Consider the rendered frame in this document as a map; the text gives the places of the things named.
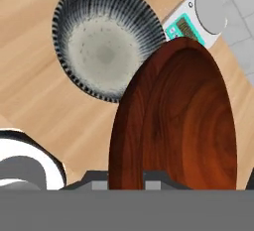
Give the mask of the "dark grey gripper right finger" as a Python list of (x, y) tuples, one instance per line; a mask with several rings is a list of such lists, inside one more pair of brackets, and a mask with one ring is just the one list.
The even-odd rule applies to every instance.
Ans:
[(165, 171), (144, 171), (143, 184), (145, 190), (186, 190), (187, 186), (173, 181)]

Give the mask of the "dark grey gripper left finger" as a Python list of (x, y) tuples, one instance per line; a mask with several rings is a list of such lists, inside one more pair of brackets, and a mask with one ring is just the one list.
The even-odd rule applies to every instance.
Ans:
[(108, 171), (87, 171), (81, 180), (63, 187), (63, 190), (107, 190)]

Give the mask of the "brown wooden bowl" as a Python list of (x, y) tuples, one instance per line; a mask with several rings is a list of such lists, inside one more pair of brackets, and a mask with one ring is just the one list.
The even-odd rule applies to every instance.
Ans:
[(235, 189), (237, 144), (222, 74), (190, 38), (162, 44), (131, 79), (115, 115), (109, 187), (141, 189), (162, 171), (192, 189)]

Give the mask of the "black and white striped bowl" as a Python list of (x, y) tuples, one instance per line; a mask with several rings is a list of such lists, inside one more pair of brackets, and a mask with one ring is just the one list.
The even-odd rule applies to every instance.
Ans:
[(86, 94), (112, 103), (166, 41), (145, 0), (60, 0), (52, 37), (67, 77)]

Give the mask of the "white and black round cup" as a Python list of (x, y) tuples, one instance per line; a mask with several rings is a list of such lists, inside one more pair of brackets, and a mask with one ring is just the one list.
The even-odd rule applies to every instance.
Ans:
[(19, 129), (0, 129), (0, 190), (59, 190), (64, 164)]

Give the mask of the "white and teal kitchen scale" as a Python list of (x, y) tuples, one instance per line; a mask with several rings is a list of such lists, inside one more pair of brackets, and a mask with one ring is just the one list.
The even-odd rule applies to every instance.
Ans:
[(166, 40), (189, 37), (210, 49), (227, 26), (220, 0), (184, 0), (163, 21)]

